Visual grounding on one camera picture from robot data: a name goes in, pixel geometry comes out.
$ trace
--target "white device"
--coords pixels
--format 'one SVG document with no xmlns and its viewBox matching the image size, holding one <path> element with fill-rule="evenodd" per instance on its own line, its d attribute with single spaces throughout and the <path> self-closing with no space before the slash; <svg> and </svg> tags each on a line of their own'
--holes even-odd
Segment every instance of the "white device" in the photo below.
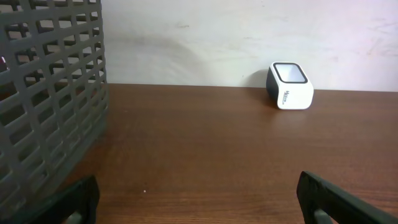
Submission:
<svg viewBox="0 0 398 224">
<path fill-rule="evenodd" d="M 296 63 L 272 63 L 268 70 L 266 87 L 279 109 L 303 110 L 311 105 L 312 84 Z"/>
</svg>

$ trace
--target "plastic crate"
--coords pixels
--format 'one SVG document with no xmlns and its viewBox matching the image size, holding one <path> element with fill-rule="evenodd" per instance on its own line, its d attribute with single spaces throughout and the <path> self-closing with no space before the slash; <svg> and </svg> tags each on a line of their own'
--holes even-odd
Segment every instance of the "plastic crate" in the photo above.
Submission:
<svg viewBox="0 0 398 224">
<path fill-rule="evenodd" d="M 109 95 L 100 0 L 0 0 L 0 11 L 6 218 L 62 183 L 104 131 Z"/>
</svg>

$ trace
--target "wood grain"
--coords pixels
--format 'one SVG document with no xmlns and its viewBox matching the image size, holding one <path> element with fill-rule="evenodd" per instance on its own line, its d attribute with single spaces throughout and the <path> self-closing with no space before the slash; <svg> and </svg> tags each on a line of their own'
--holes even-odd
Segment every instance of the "wood grain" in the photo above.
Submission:
<svg viewBox="0 0 398 224">
<path fill-rule="evenodd" d="M 302 170 L 398 216 L 398 93 L 282 111 L 263 88 L 110 85 L 110 101 L 67 180 L 96 175 L 98 223 L 303 223 Z"/>
</svg>

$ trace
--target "brown tabletop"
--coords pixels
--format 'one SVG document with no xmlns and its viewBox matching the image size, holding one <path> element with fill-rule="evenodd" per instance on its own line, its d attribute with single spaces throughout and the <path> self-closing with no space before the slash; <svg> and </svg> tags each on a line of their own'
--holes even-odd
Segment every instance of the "brown tabletop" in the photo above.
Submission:
<svg viewBox="0 0 398 224">
<path fill-rule="evenodd" d="M 303 111 L 264 88 L 110 85 L 94 174 L 98 223 L 303 223 L 303 170 L 398 216 L 398 93 L 316 90 Z"/>
</svg>

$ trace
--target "black object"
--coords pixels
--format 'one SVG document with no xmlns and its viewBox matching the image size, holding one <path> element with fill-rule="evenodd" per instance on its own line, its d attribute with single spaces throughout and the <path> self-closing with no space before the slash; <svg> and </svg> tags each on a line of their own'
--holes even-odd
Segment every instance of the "black object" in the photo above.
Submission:
<svg viewBox="0 0 398 224">
<path fill-rule="evenodd" d="M 58 224 L 75 212 L 81 215 L 81 224 L 94 224 L 99 200 L 100 190 L 95 177 L 86 177 L 33 208 L 20 210 L 10 219 L 0 221 L 0 224 Z"/>
<path fill-rule="evenodd" d="M 391 224 L 398 219 L 350 195 L 322 178 L 303 171 L 298 181 L 297 197 L 306 224 Z"/>
</svg>

